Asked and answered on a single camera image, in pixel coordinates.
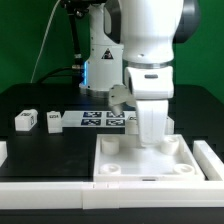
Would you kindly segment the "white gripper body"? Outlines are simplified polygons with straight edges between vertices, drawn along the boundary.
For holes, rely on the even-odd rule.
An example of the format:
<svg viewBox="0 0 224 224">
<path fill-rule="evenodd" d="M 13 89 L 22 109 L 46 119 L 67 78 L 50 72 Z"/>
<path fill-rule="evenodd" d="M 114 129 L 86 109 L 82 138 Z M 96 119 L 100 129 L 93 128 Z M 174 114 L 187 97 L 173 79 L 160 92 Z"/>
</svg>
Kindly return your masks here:
<svg viewBox="0 0 224 224">
<path fill-rule="evenodd" d="M 160 144 L 165 136 L 168 100 L 174 94 L 173 68 L 127 67 L 125 85 L 134 98 L 140 144 Z"/>
</svg>

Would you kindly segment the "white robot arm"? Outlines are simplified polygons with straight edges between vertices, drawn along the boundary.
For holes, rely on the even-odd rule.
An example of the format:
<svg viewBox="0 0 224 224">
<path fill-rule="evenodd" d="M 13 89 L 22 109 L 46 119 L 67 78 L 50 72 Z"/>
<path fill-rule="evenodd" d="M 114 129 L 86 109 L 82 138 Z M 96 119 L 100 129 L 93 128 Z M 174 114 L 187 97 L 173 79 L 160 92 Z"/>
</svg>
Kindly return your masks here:
<svg viewBox="0 0 224 224">
<path fill-rule="evenodd" d="M 90 18 L 93 49 L 81 91 L 108 97 L 116 115 L 124 103 L 135 107 L 140 143 L 162 143 L 174 93 L 173 45 L 196 31 L 198 0 L 104 0 Z"/>
</svg>

